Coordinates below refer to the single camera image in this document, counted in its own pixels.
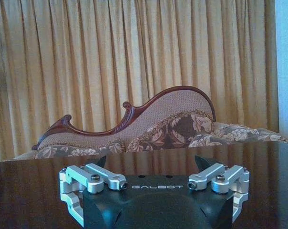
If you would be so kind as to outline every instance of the screw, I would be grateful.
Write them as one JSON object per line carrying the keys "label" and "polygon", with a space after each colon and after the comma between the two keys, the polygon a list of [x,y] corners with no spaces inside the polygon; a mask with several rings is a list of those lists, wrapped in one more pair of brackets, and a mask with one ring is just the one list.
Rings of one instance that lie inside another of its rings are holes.
{"label": "screw", "polygon": [[197,187],[197,184],[194,182],[194,181],[190,181],[188,184],[187,184],[188,188],[190,190],[195,190],[195,188]]}
{"label": "screw", "polygon": [[127,189],[128,188],[128,183],[125,182],[125,183],[122,183],[121,186],[120,186],[120,189]]}
{"label": "screw", "polygon": [[224,181],[225,180],[225,175],[223,175],[223,174],[217,175],[216,176],[216,180]]}
{"label": "screw", "polygon": [[97,181],[97,180],[99,180],[100,179],[100,175],[98,175],[98,174],[93,174],[93,175],[91,175],[91,180],[92,181]]}

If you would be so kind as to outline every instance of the floral fabric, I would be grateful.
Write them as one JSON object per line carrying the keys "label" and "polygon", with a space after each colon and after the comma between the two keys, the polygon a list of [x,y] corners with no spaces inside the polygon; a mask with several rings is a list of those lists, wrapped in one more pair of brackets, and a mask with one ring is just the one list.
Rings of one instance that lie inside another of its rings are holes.
{"label": "floral fabric", "polygon": [[98,146],[94,148],[81,148],[68,145],[53,145],[47,146],[39,150],[36,159],[66,157],[66,156],[87,156],[87,155],[107,155],[125,152],[125,145],[116,140],[106,146]]}
{"label": "floral fabric", "polygon": [[220,124],[213,136],[231,142],[278,141],[281,135],[263,128],[252,129],[244,125]]}
{"label": "floral fabric", "polygon": [[202,111],[184,111],[157,123],[134,139],[127,152],[188,147],[197,134],[209,134],[214,126],[211,117]]}
{"label": "floral fabric", "polygon": [[200,147],[200,146],[220,146],[220,145],[229,145],[232,144],[231,141],[215,137],[213,135],[207,135],[207,134],[200,134],[196,135],[191,143],[189,144],[189,148],[192,147]]}

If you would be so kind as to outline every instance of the dark wooden table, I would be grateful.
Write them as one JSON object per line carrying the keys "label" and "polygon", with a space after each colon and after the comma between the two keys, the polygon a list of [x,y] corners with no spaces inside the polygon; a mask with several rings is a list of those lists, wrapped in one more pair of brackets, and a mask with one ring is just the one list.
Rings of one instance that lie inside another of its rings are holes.
{"label": "dark wooden table", "polygon": [[[110,155],[105,168],[124,175],[190,175],[194,155],[250,171],[249,200],[233,228],[288,229],[288,145],[277,142]],[[60,201],[58,173],[89,156],[0,162],[0,228],[80,228]]]}

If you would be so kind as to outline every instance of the curtain fold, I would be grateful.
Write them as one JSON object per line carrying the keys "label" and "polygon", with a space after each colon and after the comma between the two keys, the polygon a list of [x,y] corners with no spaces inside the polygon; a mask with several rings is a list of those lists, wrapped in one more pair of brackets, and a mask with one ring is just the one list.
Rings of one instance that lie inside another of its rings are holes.
{"label": "curtain fold", "polygon": [[0,0],[0,160],[65,114],[116,126],[122,103],[203,90],[219,122],[278,131],[274,0]]}

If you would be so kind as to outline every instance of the silver metal bracket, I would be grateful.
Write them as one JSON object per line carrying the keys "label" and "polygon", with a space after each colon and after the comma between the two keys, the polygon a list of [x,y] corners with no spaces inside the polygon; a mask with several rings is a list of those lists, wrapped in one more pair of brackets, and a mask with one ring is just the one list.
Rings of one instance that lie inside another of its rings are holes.
{"label": "silver metal bracket", "polygon": [[189,176],[188,187],[198,191],[206,189],[211,181],[211,188],[215,193],[224,194],[233,191],[233,216],[232,222],[239,216],[242,204],[249,196],[249,171],[242,166],[227,168],[222,164],[214,164],[198,174]]}
{"label": "silver metal bracket", "polygon": [[97,194],[103,191],[104,183],[111,190],[123,190],[128,187],[126,178],[90,163],[85,166],[69,166],[59,172],[60,198],[67,203],[69,213],[83,227],[83,209],[75,191]]}

